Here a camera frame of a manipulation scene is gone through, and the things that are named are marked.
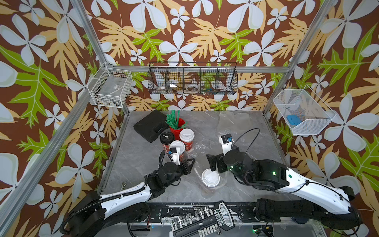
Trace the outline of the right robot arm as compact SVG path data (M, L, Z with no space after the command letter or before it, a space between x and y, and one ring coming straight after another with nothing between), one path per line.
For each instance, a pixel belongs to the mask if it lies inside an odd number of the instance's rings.
M348 186L329 187L276 161L254 160L238 149L206 157L211 171L230 171L246 186L299 197L298 200L285 201L258 199L253 210L257 220L279 222L282 217L305 218L341 231L359 227L363 223L357 209L350 204L353 190Z

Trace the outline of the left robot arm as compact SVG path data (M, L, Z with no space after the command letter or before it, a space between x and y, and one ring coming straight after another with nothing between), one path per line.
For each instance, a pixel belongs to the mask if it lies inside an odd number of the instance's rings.
M157 170L132 188L108 195L87 194L61 223L60 233L72 237L93 237L105 227L148 214L146 202L159 197L182 176L190 174L194 163L195 159L184 160L179 165L160 163Z

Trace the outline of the clear plastic carrier bag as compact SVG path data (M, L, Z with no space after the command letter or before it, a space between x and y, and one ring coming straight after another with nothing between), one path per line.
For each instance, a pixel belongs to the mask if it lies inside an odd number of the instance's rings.
M215 188L206 187L201 180L203 171L210 168L206 155L215 155L220 152L220 144L209 140L195 142L192 149L185 152L186 159L195 159L192 171L186 177L186 186L189 189L190 195L208 201L221 200L231 195L235 182L229 173L218 173L221 181Z

